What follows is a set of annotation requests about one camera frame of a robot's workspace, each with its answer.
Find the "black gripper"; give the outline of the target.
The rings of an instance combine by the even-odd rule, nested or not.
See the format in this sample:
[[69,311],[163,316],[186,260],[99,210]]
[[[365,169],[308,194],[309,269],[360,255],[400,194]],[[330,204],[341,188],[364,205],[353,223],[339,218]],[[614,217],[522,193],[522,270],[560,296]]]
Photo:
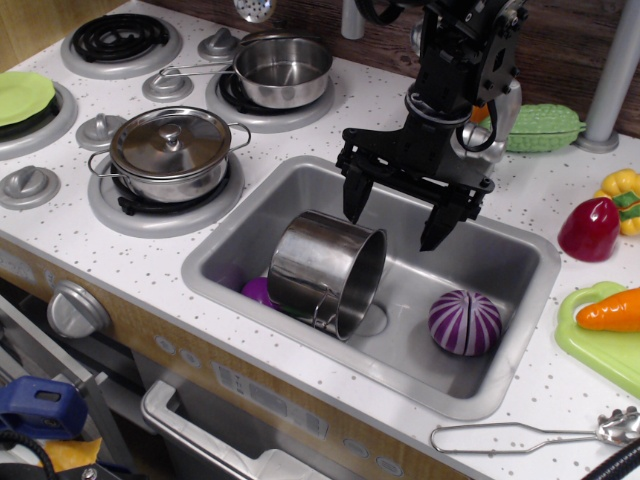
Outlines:
[[459,221],[476,219],[494,183],[455,153],[451,138],[458,126],[409,115],[399,130],[345,129],[336,166],[345,177],[346,219],[358,222],[375,183],[433,205],[421,251],[435,250]]

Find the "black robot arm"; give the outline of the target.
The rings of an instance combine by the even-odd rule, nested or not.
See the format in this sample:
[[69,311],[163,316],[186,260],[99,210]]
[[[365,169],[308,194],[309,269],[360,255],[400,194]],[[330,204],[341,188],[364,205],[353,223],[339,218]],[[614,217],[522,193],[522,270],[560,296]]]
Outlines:
[[395,131],[344,130],[337,167],[343,213],[357,222],[374,184],[431,204],[420,237],[436,249],[477,218],[495,184],[521,105],[515,50],[528,12],[521,1],[423,1],[420,69]]

